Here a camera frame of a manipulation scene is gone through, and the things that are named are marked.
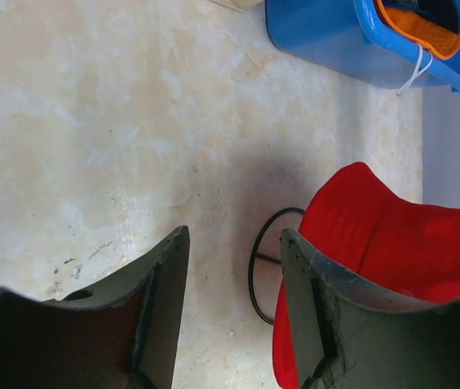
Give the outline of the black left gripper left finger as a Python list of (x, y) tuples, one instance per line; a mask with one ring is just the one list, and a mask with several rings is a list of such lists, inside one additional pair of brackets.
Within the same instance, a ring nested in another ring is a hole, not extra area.
[(187, 226), (60, 301), (0, 288), (0, 388), (169, 388), (189, 262)]

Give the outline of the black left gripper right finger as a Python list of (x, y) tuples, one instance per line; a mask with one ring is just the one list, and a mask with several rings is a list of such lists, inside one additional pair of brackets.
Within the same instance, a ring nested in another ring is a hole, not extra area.
[(460, 388), (460, 299), (438, 305), (385, 289), (293, 229), (281, 246), (302, 388)]

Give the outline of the red bucket hat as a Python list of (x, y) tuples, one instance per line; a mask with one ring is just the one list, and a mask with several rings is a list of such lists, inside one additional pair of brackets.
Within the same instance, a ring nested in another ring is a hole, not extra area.
[[(401, 199), (362, 162), (340, 169), (316, 192), (295, 231), (385, 289), (438, 305), (460, 299), (460, 209)], [(272, 348), (277, 384), (302, 388), (283, 272)]]

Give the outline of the blue plastic bin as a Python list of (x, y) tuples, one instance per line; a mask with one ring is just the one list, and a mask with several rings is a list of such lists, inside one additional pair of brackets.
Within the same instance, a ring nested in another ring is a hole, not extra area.
[[(456, 1), (460, 17), (460, 1)], [(447, 85), (460, 92), (460, 50), (448, 60), (403, 36), (377, 1), (267, 1), (266, 27), (280, 50), (379, 88)]]

